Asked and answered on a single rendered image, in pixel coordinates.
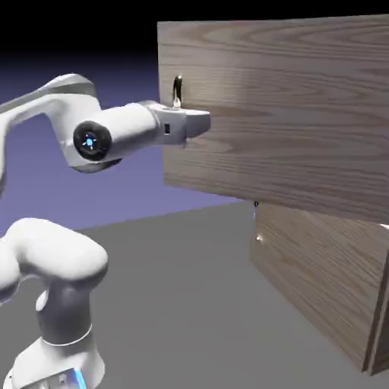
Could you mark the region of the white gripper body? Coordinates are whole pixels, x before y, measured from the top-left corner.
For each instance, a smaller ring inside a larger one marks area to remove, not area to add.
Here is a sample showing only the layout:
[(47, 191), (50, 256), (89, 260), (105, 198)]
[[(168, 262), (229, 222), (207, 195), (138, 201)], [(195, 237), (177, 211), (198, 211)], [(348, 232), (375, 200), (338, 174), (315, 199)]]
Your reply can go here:
[(210, 112), (198, 109), (183, 109), (182, 143), (201, 136), (210, 130)]

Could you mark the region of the large wooden cabinet door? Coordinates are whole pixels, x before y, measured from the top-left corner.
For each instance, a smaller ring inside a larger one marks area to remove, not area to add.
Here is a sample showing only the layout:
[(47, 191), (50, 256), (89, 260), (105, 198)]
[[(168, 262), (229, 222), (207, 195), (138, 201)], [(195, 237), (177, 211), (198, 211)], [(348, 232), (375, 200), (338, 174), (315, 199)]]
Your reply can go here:
[(168, 185), (389, 224), (389, 14), (157, 25), (160, 99), (211, 130)]

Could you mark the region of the small wooden cabinet door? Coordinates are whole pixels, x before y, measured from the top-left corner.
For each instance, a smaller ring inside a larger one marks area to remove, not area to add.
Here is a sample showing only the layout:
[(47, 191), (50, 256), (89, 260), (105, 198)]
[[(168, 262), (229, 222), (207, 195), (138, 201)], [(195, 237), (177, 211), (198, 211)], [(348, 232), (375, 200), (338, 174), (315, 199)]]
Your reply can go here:
[(360, 220), (261, 204), (251, 261), (362, 372)]

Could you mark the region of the wooden cabinet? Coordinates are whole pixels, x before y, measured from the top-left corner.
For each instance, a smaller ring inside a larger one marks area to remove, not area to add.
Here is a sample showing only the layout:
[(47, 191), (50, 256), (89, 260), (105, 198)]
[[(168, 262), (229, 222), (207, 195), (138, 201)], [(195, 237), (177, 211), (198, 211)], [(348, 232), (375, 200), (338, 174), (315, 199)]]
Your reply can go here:
[(362, 371), (373, 376), (389, 370), (389, 226), (364, 223), (360, 245)]

